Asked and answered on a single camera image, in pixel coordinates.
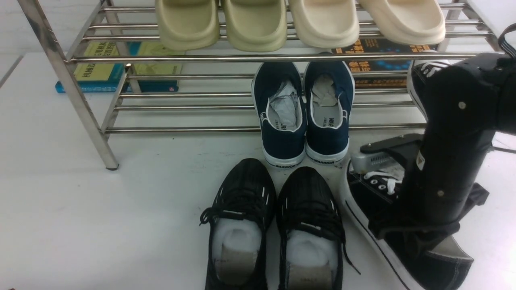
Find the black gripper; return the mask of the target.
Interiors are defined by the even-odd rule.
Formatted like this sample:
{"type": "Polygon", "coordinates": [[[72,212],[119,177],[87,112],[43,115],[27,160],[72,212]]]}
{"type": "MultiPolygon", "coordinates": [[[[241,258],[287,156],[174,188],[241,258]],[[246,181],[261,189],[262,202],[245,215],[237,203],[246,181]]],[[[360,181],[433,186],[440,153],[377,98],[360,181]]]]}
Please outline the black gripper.
{"type": "Polygon", "coordinates": [[[475,183],[458,218],[447,224],[419,222],[402,208],[400,202],[394,202],[371,217],[367,227],[376,239],[384,239],[389,233],[401,233],[407,254],[416,258],[425,251],[433,250],[445,239],[457,233],[460,229],[461,219],[474,206],[485,204],[488,196],[489,192],[483,186],[475,183]]]}

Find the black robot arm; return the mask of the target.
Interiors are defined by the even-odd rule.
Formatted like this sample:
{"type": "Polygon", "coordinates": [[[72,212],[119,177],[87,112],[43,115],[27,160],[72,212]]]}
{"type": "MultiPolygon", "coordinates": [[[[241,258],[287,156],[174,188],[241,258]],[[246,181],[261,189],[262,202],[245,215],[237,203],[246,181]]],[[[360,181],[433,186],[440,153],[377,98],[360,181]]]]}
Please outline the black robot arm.
{"type": "Polygon", "coordinates": [[[460,220],[487,192],[472,193],[496,132],[515,134],[515,48],[498,38],[503,54],[479,54],[433,73],[423,97],[428,118],[420,140],[385,140],[367,153],[387,153],[405,168],[398,200],[369,219],[383,239],[401,233],[417,257],[456,233],[460,220]]]}

